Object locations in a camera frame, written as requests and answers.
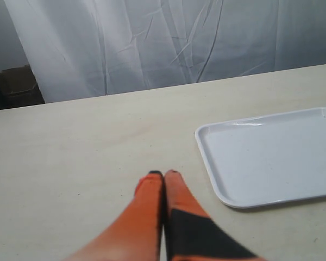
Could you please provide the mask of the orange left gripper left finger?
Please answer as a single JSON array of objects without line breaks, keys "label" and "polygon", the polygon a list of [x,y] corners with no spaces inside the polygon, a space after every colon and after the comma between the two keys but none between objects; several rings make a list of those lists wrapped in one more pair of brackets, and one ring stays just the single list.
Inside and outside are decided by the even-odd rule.
[{"label": "orange left gripper left finger", "polygon": [[164,178],[150,171],[134,197],[99,236],[66,260],[158,260],[160,256]]}]

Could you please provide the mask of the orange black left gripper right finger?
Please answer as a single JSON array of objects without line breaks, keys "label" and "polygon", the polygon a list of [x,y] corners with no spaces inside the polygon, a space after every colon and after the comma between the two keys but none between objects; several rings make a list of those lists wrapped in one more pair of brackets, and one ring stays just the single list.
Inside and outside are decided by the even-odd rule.
[{"label": "orange black left gripper right finger", "polygon": [[168,260],[264,260],[248,250],[211,219],[195,199],[180,172],[165,174]]}]

